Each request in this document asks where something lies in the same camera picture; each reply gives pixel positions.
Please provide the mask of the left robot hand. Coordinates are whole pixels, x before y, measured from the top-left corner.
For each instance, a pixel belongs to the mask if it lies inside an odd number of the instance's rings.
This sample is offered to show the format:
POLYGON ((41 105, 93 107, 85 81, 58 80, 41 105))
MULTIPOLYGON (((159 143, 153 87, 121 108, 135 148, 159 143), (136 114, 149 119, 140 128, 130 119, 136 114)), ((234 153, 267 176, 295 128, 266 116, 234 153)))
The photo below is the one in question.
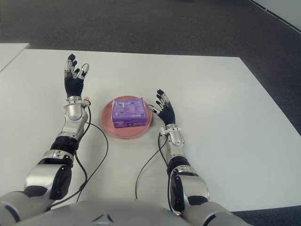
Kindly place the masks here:
POLYGON ((64 68, 64 87, 67 97, 81 97, 84 79, 89 71, 89 64, 83 64, 83 66, 76 70, 74 69, 77 65, 75 55, 70 54, 66 60, 64 68))

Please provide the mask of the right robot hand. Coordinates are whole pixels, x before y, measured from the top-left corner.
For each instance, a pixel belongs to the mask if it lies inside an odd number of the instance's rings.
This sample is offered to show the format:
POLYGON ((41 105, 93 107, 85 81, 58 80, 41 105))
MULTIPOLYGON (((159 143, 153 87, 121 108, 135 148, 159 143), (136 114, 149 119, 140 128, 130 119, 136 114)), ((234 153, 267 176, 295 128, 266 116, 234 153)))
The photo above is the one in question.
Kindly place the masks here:
POLYGON ((154 105, 148 105, 148 109, 155 113, 165 125, 176 124, 175 113, 166 93, 159 89, 157 90, 156 97, 156 104, 158 108, 156 108, 154 105))

